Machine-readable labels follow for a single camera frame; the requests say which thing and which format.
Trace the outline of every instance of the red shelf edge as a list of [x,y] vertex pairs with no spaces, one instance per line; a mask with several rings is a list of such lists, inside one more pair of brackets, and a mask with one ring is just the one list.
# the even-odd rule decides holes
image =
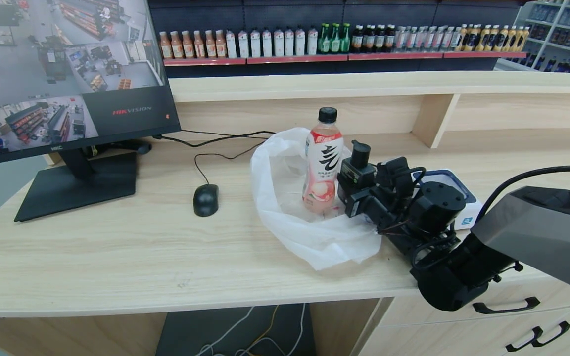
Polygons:
[[205,59],[165,59],[164,67],[183,67],[194,65],[242,65],[245,58],[205,58]]
[[443,58],[525,58],[527,52],[444,52]]
[[248,64],[304,63],[304,62],[344,62],[348,54],[319,54],[316,56],[260,57],[248,58]]
[[349,54],[350,61],[372,61],[385,59],[437,59],[443,58],[441,52],[405,52],[405,53],[360,53]]

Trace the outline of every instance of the hikvision logo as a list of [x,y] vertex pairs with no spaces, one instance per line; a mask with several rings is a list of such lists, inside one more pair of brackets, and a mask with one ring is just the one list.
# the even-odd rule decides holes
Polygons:
[[113,110],[112,115],[124,115],[130,113],[139,113],[141,111],[149,111],[153,110],[152,106],[141,106],[140,108],[133,108],[133,109],[120,109],[120,110]]

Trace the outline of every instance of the drawer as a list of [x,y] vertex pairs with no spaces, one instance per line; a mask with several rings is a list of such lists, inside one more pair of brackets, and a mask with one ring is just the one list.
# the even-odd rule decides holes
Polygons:
[[502,356],[535,326],[558,320],[569,308],[476,320],[379,326],[356,356]]
[[425,322],[446,322],[473,318],[493,317],[502,313],[478,313],[473,303],[484,303],[495,311],[519,309],[527,306],[526,298],[535,297],[540,301],[534,311],[570,306],[570,286],[552,277],[534,279],[524,284],[491,283],[485,293],[458,311],[440,311],[418,296],[396,297],[380,320],[380,326],[422,324]]

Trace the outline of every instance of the monitor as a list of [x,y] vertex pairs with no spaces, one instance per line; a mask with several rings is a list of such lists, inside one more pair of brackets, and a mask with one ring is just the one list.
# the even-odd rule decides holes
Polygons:
[[134,194],[135,153],[88,161],[81,148],[181,129],[147,1],[27,0],[0,18],[18,21],[0,21],[0,162],[65,162],[37,174],[15,220]]

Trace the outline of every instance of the white plastic bag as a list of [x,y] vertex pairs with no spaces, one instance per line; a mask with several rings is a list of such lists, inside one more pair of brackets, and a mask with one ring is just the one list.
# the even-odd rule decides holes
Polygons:
[[[380,250],[381,237],[364,217],[347,217],[335,199],[330,216],[309,212],[301,198],[309,129],[276,133],[259,146],[250,162],[252,194],[258,215],[285,247],[321,270],[345,261],[360,263]],[[350,157],[344,148],[342,158]]]

